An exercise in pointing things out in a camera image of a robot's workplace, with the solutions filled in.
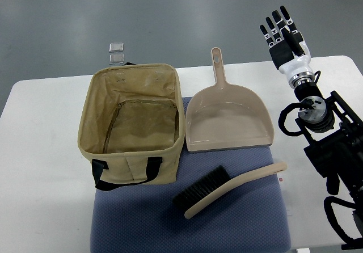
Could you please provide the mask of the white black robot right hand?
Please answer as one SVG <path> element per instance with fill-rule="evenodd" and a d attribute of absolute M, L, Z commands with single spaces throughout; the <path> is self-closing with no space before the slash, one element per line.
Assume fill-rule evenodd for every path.
<path fill-rule="evenodd" d="M 301 32 L 297 29 L 285 6 L 266 17 L 260 30 L 269 46 L 276 69 L 286 76 L 291 88 L 315 81 L 310 67 L 311 55 Z"/>

